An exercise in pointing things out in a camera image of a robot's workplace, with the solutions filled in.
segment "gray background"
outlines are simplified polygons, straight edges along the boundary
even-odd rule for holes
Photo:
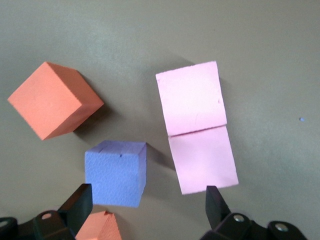
[[[77,69],[105,106],[41,141],[7,98],[44,61]],[[210,228],[205,193],[180,193],[155,74],[208,61],[218,63],[240,181],[223,197],[264,227],[283,220],[318,239],[318,0],[2,0],[0,216],[22,223],[61,205],[101,141],[145,141],[140,207],[94,211],[115,212],[124,240],[199,239]]]

